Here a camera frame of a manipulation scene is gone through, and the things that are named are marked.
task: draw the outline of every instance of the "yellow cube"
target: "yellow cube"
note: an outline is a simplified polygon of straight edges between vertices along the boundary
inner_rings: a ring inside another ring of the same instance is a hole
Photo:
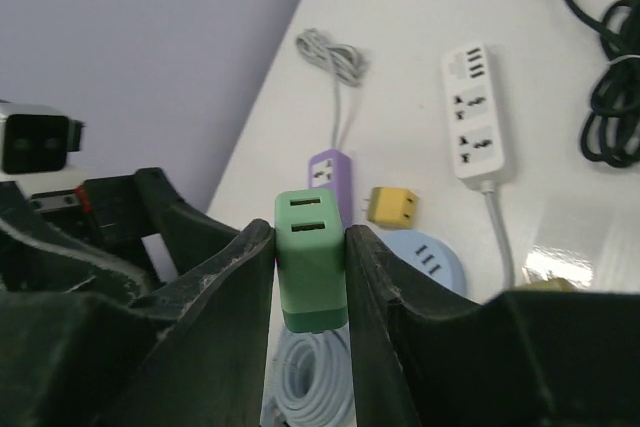
[[[418,197],[409,189],[376,187],[371,190],[367,220],[380,227],[410,229]]]

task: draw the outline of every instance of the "red marking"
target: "red marking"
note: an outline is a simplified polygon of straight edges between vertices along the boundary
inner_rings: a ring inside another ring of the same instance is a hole
[[[91,212],[91,209],[92,209],[91,202],[89,202],[89,196],[84,191],[84,187],[82,186],[77,187],[76,195],[78,196],[78,199],[80,199],[80,203],[82,204],[82,211],[85,214],[88,214],[89,212]]]

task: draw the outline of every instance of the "green rectangular object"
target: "green rectangular object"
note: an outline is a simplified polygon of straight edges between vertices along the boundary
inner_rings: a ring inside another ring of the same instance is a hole
[[[329,189],[276,198],[276,259],[284,321],[292,332],[322,332],[347,323],[344,228]]]

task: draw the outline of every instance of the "yellow object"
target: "yellow object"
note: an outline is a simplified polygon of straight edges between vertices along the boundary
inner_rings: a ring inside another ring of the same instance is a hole
[[[380,227],[410,229],[418,197],[409,189],[376,187],[371,190],[367,220]]]
[[[531,284],[519,285],[515,290],[543,290],[547,292],[575,292],[576,288],[566,279],[557,277],[550,280],[540,280]]]

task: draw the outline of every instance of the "gray wall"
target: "gray wall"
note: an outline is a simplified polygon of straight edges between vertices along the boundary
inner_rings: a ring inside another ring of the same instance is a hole
[[[0,0],[0,98],[86,121],[96,176],[159,165],[205,208],[297,2]]]

